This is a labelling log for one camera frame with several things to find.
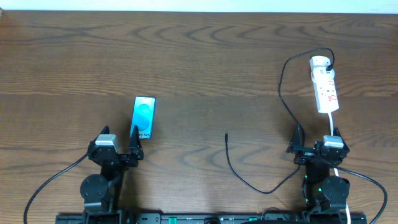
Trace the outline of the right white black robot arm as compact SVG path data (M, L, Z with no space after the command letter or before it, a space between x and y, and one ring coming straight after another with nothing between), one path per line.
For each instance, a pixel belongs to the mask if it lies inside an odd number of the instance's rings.
M337 128L332 135L325 135L313 147L305 146L305 133L301 125L296 130L287 148L295 155L294 164L305 166L302 194L308 210L302 212L305 222L320 222L332 215L331 221L341 221L341 211L346 209L350 183L330 170L340 165L349 153L349 148Z

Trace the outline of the blue screen Galaxy smartphone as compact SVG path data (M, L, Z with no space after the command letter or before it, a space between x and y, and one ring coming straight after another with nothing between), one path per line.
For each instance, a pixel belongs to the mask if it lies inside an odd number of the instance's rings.
M155 102L156 98L154 96L137 96L135 98L130 136L132 136L134 127L137 126L140 139L150 139L152 137Z

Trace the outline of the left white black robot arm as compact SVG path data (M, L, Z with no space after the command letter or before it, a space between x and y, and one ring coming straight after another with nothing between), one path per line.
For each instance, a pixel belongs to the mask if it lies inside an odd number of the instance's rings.
M89 175L80 186L84 199L84 223L134 223L134 215L119 208L119 197L125 171L138 166L144 158L139 139L139 129L132 128L129 154L120 154L116 135L109 133L105 126L100 134L88 145L89 160L101 167L99 174Z

